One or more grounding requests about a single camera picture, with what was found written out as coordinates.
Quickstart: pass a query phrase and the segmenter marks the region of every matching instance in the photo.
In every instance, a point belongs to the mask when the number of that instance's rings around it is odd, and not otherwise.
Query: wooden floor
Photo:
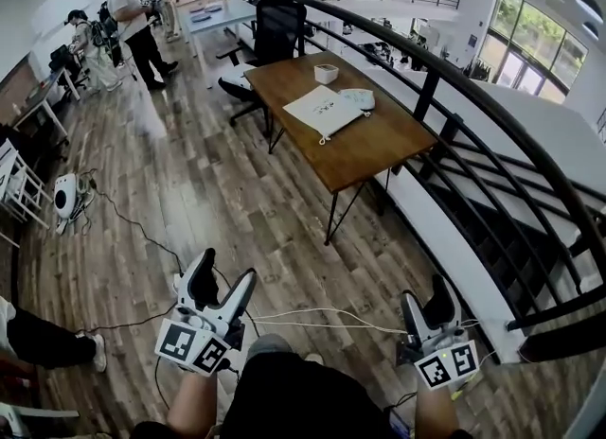
[[[227,44],[223,34],[206,46]],[[379,218],[369,193],[352,207],[329,247],[323,245],[330,195],[288,137],[267,154],[262,116],[228,116],[241,106],[220,87],[207,91],[197,62],[178,42],[162,46],[181,69],[165,93],[152,96],[130,76],[112,94],[72,104],[65,118],[71,137],[67,164],[56,175],[96,168],[101,191],[121,213],[139,220],[150,237],[171,247],[186,265],[207,247],[233,283],[249,267],[259,282],[253,316],[296,308],[338,307],[381,326],[402,327],[399,294],[430,292],[433,268],[391,211]],[[343,211],[351,193],[341,199]],[[59,237],[29,225],[20,257],[21,305],[70,329],[143,320],[174,300],[173,257],[146,242],[101,198]],[[50,207],[43,212],[53,220]],[[221,292],[226,287],[220,282]],[[301,315],[301,321],[342,323],[339,317]],[[161,320],[103,331],[108,370],[90,367],[41,371],[45,405],[77,409],[74,431],[128,436],[138,421],[162,420],[166,408],[154,384],[153,347]],[[415,391],[410,367],[394,367],[393,335],[366,329],[260,327],[282,334],[301,354],[319,352],[328,366],[361,381],[384,406]],[[247,330],[246,343],[254,339]],[[241,365],[241,356],[234,355]],[[603,354],[549,364],[496,367],[483,372],[456,401],[462,425],[477,437],[561,437],[593,383]],[[180,372],[161,362],[159,385],[169,400]],[[220,373],[220,415],[234,393],[235,376]],[[400,407],[413,421],[415,401]]]

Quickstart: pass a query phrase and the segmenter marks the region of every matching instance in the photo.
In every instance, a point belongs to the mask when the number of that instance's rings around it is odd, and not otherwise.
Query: jeans
[[[23,309],[7,324],[7,336],[19,360],[51,369],[92,361],[95,341],[42,320]]]
[[[133,52],[134,63],[141,74],[141,78],[149,86],[154,83],[154,76],[150,62],[164,76],[168,73],[168,64],[162,61],[162,56],[158,50],[158,45],[152,36],[151,29],[146,26],[143,30],[139,30],[132,37],[126,40],[126,44]]]
[[[281,336],[274,333],[269,335],[263,335],[254,342],[248,350],[246,361],[248,362],[253,357],[260,355],[261,353],[294,353],[291,346]]]

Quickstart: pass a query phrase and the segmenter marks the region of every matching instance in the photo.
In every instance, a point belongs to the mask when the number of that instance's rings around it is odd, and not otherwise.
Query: window
[[[572,87],[585,62],[587,49],[572,35],[566,34],[560,54],[553,64],[553,72],[566,87]]]
[[[489,80],[562,103],[587,48],[524,0],[497,0],[482,50]]]
[[[560,91],[560,89],[558,89],[556,85],[549,79],[545,81],[543,89],[539,93],[539,97],[542,97],[543,99],[548,99],[553,102],[557,102],[558,104],[562,104],[566,99],[566,95],[562,91]]]
[[[524,3],[512,40],[545,67],[551,67],[564,32],[562,27],[544,13]]]
[[[521,7],[522,0],[497,0],[490,26],[509,39]]]

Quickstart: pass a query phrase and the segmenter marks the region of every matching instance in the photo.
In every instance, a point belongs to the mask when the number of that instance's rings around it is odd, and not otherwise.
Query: white chair
[[[53,202],[44,191],[45,184],[38,178],[33,170],[23,160],[19,151],[7,139],[0,146],[0,203],[17,220],[27,221],[32,217],[45,229],[50,226],[40,219],[30,207],[41,211],[41,199],[44,197]]]

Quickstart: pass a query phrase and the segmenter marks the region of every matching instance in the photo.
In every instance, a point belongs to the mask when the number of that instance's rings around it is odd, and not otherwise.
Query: sneaker
[[[305,361],[315,361],[318,365],[324,365],[324,359],[317,353],[310,353],[307,357],[305,357]]]
[[[95,335],[93,337],[93,340],[95,340],[95,345],[97,347],[95,357],[93,358],[93,364],[95,365],[95,370],[102,374],[107,368],[107,357],[105,356],[105,339],[101,335]]]
[[[153,80],[148,84],[148,89],[150,91],[158,91],[162,89],[166,89],[167,85],[164,82],[160,82],[158,80]]]
[[[179,65],[179,62],[175,61],[175,62],[171,62],[170,64],[166,64],[165,70],[164,72],[162,72],[162,77],[167,76],[168,74],[170,74],[172,71],[174,71],[177,68],[177,65]]]
[[[115,89],[120,87],[121,85],[122,85],[122,80],[118,80],[118,82],[116,84],[107,88],[107,92],[111,93],[112,91],[114,91]]]

